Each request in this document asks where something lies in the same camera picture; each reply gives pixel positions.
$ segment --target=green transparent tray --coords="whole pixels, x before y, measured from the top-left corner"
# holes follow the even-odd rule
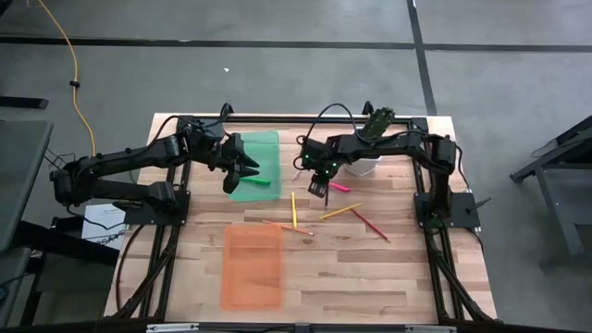
[[[276,200],[281,194],[281,164],[279,163],[279,135],[276,131],[241,133],[244,152],[259,163],[256,179],[271,181],[269,185],[240,180],[239,186],[230,194],[238,202]]]

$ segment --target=red pencil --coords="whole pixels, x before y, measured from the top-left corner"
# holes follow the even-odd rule
[[[361,220],[363,220],[363,222],[370,227],[370,229],[372,229],[375,233],[377,233],[378,235],[380,235],[380,237],[382,237],[383,239],[385,239],[385,241],[390,242],[389,238],[387,237],[387,235],[383,234],[382,231],[378,230],[377,227],[375,227],[372,223],[370,223],[370,221],[368,221],[367,219],[365,219],[363,216],[360,215],[360,213],[356,212],[354,209],[350,209],[352,213],[354,213],[356,216],[358,216]]]

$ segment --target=gray floor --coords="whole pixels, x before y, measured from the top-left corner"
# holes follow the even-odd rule
[[[52,0],[73,36],[245,41],[411,42],[403,0]],[[552,0],[416,0],[427,43],[591,44],[592,3]],[[16,1],[0,33],[56,36],[42,9]],[[49,118],[50,147],[89,153],[70,101],[72,64],[63,46],[0,45],[0,92],[50,100],[46,111],[0,110],[0,118]],[[80,107],[99,152],[145,142],[155,112],[317,113],[365,100],[425,115],[414,51],[76,47]],[[530,152],[590,115],[592,54],[426,54],[439,115],[452,116],[477,197],[487,270],[499,318],[515,324],[592,331],[592,272],[543,273],[538,262],[564,249],[533,179],[508,174]],[[25,217],[62,216],[42,167]],[[94,319],[111,270],[62,263],[38,322]],[[73,275],[87,275],[83,281]],[[92,300],[84,306],[75,300]]]

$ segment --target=wooden tabletop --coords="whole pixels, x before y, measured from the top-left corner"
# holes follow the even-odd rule
[[[168,116],[170,114],[154,115],[150,138]],[[427,120],[430,132],[449,134],[454,139],[450,117],[428,117]],[[175,123],[170,121],[162,136],[173,133]],[[282,193],[275,201],[232,202],[222,191],[225,174],[192,164],[190,213],[179,237],[167,321],[437,322],[426,244],[415,221],[413,194],[416,189],[409,157],[384,156],[376,171],[364,178],[356,178],[342,168],[334,180],[351,188],[351,192],[331,191],[329,195],[328,211],[363,203],[357,211],[387,234],[391,242],[386,242],[349,212],[327,221],[319,220],[325,213],[324,200],[307,191],[311,172],[304,171],[298,180],[291,181],[295,172],[292,160],[300,151],[296,136],[305,134],[309,124],[227,123],[224,126],[228,132],[278,131]],[[386,134],[401,130],[406,128],[393,125]],[[351,131],[351,125],[319,124],[311,137],[324,141],[327,136]],[[139,182],[150,184],[164,180],[166,172],[155,167],[145,168]],[[451,176],[450,185],[454,191],[464,190],[458,171]],[[290,222],[290,194],[293,191],[296,193],[299,228],[310,230],[315,236],[283,233],[285,290],[282,309],[257,312],[220,309],[225,227],[239,223],[260,225],[262,219]],[[154,228],[144,228],[130,247],[120,282],[124,301],[146,274],[153,237]],[[450,242],[460,281],[481,308],[495,317],[486,266],[475,236],[464,229],[451,229]],[[115,312],[114,286],[112,283],[106,315]],[[449,314],[452,314],[447,283],[443,283],[443,289]],[[157,304],[158,293],[155,292],[152,308]]]

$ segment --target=green pencil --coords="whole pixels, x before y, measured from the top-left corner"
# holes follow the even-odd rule
[[[271,184],[271,181],[270,180],[267,180],[267,179],[242,178],[240,180],[250,181],[251,183],[259,184],[259,185],[270,185]]]

